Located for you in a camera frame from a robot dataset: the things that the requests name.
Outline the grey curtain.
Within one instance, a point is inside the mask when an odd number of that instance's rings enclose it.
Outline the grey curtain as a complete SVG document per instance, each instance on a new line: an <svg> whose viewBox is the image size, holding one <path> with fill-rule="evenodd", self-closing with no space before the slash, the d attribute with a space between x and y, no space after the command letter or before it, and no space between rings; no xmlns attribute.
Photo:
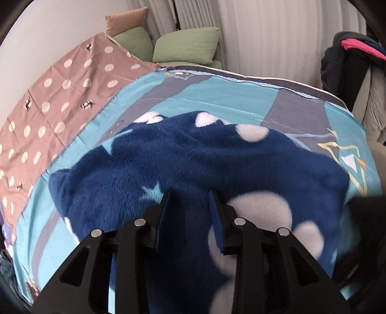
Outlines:
<svg viewBox="0 0 386 314"><path fill-rule="evenodd" d="M349 1L128 1L147 7L154 38L177 28L217 27L224 69L321 87L321 59L340 31L366 33Z"/></svg>

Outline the green pillow front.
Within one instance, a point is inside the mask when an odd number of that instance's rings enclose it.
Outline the green pillow front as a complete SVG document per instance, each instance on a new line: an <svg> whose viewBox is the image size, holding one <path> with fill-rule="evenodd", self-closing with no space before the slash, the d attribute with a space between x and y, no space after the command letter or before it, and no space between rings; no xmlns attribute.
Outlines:
<svg viewBox="0 0 386 314"><path fill-rule="evenodd" d="M156 41L152 61L209 65L214 60L219 37L220 31L216 27L183 29L166 33Z"/></svg>

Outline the beige pillow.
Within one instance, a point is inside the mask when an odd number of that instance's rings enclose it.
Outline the beige pillow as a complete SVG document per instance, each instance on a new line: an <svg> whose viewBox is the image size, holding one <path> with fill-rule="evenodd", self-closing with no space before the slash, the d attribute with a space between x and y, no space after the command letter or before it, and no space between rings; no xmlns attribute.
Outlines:
<svg viewBox="0 0 386 314"><path fill-rule="evenodd" d="M148 7L143 7L105 16L106 34L114 37L127 30L141 27L145 21L147 11Z"/></svg>

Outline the green pillow near wall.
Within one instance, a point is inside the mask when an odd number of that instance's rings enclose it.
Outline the green pillow near wall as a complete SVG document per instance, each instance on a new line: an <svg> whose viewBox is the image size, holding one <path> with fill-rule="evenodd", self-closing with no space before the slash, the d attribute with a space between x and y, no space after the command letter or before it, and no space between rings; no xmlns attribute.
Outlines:
<svg viewBox="0 0 386 314"><path fill-rule="evenodd" d="M129 29L115 35L113 39L135 57L145 62L152 61L154 45L145 28Z"/></svg>

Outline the navy fleece garment with dots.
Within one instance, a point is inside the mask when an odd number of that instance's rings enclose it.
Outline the navy fleece garment with dots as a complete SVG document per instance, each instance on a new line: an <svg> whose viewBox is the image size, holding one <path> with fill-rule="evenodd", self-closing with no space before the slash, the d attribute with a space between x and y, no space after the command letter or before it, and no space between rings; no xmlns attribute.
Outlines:
<svg viewBox="0 0 386 314"><path fill-rule="evenodd" d="M206 112L135 122L51 174L49 190L78 239L118 230L170 190L160 248L149 258L151 313L230 313L234 257L221 255L209 211L219 192L257 227L290 229L328 274L334 269L347 172L272 129L225 124Z"/></svg>

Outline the turquoise and grey bed sheet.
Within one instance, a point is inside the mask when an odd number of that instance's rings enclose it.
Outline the turquoise and grey bed sheet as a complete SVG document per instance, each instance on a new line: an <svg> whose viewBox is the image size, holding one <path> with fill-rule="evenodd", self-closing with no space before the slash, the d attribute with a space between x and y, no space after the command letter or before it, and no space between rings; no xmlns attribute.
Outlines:
<svg viewBox="0 0 386 314"><path fill-rule="evenodd" d="M365 130L335 95L290 80L193 65L151 72L122 88L79 131L36 181L15 229L5 228L16 285L28 302L75 246L48 192L49 176L136 119L151 122L190 111L280 131L296 145L339 161L352 176L349 197L381 193L382 175Z"/></svg>

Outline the dark clothes pile with pink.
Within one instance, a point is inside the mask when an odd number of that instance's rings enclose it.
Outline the dark clothes pile with pink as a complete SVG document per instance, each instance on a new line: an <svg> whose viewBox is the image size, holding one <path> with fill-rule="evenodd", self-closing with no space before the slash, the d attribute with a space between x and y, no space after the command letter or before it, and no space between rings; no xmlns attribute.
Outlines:
<svg viewBox="0 0 386 314"><path fill-rule="evenodd" d="M370 67L385 70L385 48L370 37L351 31L337 33L321 60L323 90L353 110Z"/></svg>

